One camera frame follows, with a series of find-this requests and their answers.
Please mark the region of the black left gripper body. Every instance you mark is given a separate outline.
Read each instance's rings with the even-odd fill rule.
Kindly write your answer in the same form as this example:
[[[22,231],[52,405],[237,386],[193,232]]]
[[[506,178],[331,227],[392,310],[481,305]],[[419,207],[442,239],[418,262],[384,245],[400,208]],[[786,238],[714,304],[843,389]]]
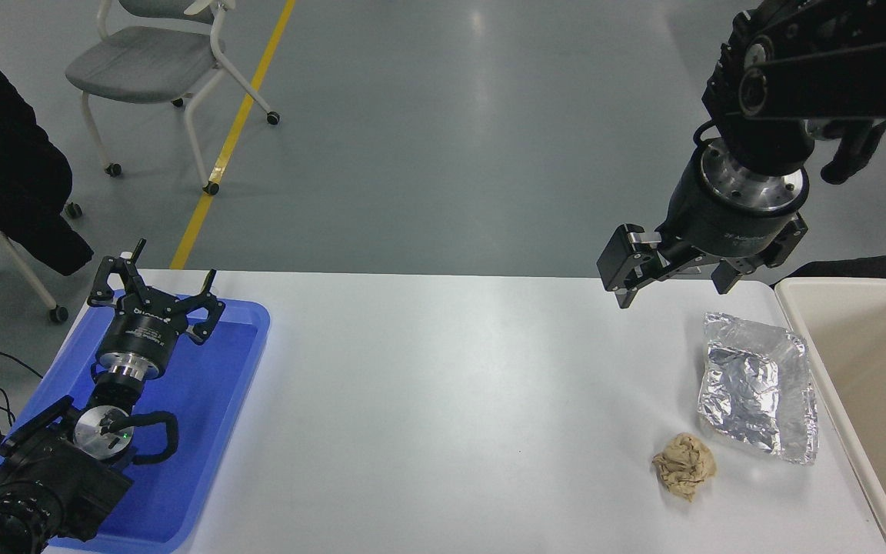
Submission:
[[[186,330],[186,316],[170,315],[167,308],[163,302],[147,305],[137,297],[118,298],[114,318],[102,338],[102,364],[114,364],[127,355],[140,355],[151,364],[168,364]]]

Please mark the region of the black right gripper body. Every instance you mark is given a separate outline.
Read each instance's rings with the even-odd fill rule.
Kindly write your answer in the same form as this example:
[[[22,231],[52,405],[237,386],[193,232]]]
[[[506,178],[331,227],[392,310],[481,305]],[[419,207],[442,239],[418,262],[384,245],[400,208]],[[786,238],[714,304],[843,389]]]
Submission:
[[[727,150],[695,150],[657,231],[668,249],[682,242],[717,259],[755,257],[774,268],[808,232],[799,213],[808,196],[805,169],[764,175]]]

